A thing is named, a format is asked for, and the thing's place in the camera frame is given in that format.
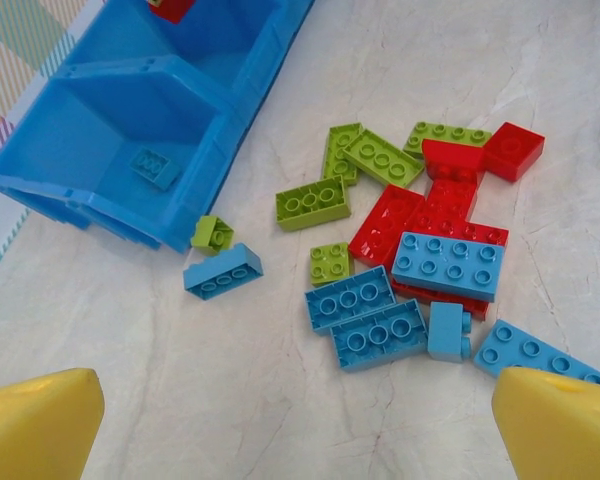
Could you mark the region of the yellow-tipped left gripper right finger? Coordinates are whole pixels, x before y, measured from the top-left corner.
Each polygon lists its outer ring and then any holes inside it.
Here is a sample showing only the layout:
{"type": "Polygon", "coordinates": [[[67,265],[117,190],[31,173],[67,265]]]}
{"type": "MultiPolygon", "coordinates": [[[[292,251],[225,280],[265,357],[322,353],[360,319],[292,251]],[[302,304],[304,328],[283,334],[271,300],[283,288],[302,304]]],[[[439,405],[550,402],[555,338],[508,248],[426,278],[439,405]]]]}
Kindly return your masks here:
{"type": "Polygon", "coordinates": [[[492,411],[519,479],[600,479],[600,385],[509,367],[492,411]]]}

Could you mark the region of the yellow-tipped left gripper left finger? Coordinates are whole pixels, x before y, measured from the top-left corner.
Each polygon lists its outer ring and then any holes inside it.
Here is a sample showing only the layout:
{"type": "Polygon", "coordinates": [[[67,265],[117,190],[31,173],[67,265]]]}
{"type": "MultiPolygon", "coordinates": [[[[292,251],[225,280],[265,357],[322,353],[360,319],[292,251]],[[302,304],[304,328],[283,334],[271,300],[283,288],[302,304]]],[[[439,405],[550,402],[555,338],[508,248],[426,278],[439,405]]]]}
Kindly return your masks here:
{"type": "Polygon", "coordinates": [[[0,479],[79,479],[104,411],[93,369],[0,387],[0,479]]]}

